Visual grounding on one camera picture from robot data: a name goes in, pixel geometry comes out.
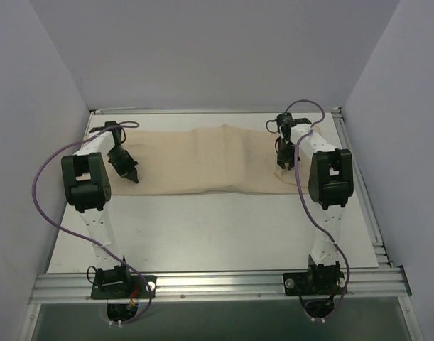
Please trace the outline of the beige cloth wrap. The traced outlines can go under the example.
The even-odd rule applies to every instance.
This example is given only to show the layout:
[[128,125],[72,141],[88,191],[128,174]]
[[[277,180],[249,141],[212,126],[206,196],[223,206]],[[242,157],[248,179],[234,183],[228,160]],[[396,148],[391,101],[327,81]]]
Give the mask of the beige cloth wrap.
[[137,161],[138,179],[121,178],[105,164],[112,195],[206,192],[296,194],[294,170],[276,163],[276,137],[229,125],[189,131],[126,132],[124,149]]

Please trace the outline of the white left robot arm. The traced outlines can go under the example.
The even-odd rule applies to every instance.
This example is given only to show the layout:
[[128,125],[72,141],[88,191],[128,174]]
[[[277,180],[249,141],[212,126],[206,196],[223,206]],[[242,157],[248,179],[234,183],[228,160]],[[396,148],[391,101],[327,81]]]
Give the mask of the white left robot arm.
[[107,121],[90,131],[89,140],[72,155],[61,159],[61,169],[67,203],[73,206],[87,228],[94,245],[97,264],[93,285],[107,290],[117,298],[124,298],[133,288],[130,270],[117,246],[109,218],[112,188],[105,164],[125,180],[139,182],[138,162],[123,147],[126,128],[135,127],[132,121]]

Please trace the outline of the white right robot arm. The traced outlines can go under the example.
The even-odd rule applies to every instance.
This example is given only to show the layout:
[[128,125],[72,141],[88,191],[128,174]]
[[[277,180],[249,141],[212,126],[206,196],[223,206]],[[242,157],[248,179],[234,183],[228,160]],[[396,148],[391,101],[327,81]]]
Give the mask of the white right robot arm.
[[329,285],[339,286],[344,280],[340,270],[338,238],[341,219],[349,198],[354,192],[352,154],[327,142],[307,118],[293,118],[286,112],[276,119],[277,165],[293,171],[300,180],[300,154],[310,159],[308,194],[318,209],[313,218],[303,203],[306,215],[316,228],[313,248],[309,256],[305,285],[313,293],[323,292]]

